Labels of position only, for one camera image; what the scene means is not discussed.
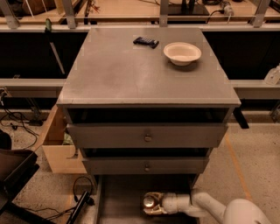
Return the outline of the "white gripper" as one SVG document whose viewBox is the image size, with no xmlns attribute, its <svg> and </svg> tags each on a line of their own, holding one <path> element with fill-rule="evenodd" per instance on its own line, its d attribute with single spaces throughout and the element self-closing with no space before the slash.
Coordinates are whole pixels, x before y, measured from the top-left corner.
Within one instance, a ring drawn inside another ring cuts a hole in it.
<svg viewBox="0 0 280 224">
<path fill-rule="evenodd" d="M 162 192 L 147 192 L 145 194 L 146 198 L 153 198 L 156 201 L 162 200 L 160 205 L 145 207 L 143 211 L 148 215 L 160 215 L 160 214 L 176 214 L 178 210 L 178 200 L 175 193 Z"/>
</svg>

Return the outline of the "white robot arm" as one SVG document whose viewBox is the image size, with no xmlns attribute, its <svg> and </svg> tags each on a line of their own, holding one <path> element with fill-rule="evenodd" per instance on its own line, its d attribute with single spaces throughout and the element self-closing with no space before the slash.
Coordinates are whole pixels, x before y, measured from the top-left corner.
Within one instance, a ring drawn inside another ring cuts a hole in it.
<svg viewBox="0 0 280 224">
<path fill-rule="evenodd" d="M 200 218 L 209 213 L 219 224 L 272 224 L 264 212 L 247 199 L 234 199 L 226 206 L 200 189 L 190 194 L 147 192 L 143 210 L 148 215 L 183 213 Z"/>
</svg>

